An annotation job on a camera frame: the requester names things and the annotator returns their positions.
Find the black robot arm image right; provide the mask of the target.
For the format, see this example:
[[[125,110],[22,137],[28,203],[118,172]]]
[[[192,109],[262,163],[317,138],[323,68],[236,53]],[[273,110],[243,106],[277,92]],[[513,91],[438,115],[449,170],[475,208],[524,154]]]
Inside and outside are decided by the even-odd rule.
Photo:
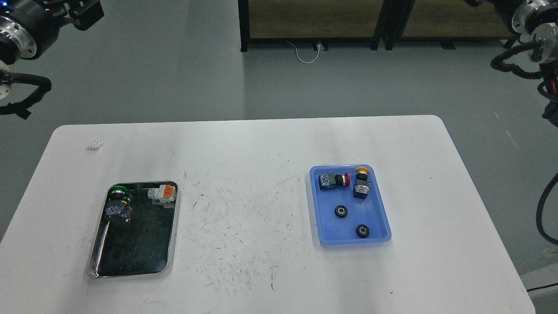
[[[492,69],[512,73],[529,80],[541,80],[537,92],[549,103],[542,118],[558,125],[558,4],[555,0],[490,0],[497,16],[520,41],[506,48],[490,62]],[[528,59],[539,70],[528,72],[519,65],[506,62],[512,56],[528,53]]]

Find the black robot arm image left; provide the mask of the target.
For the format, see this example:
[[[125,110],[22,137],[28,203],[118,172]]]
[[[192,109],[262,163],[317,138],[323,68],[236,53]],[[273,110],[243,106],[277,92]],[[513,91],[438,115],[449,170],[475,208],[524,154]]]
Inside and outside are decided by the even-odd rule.
[[[52,89],[46,77],[9,69],[18,60],[40,58],[58,39],[62,27],[71,24],[86,31],[104,17],[99,0],[3,0],[0,10],[1,98],[14,84],[35,86],[22,101],[0,108],[1,115],[28,119],[30,108]]]

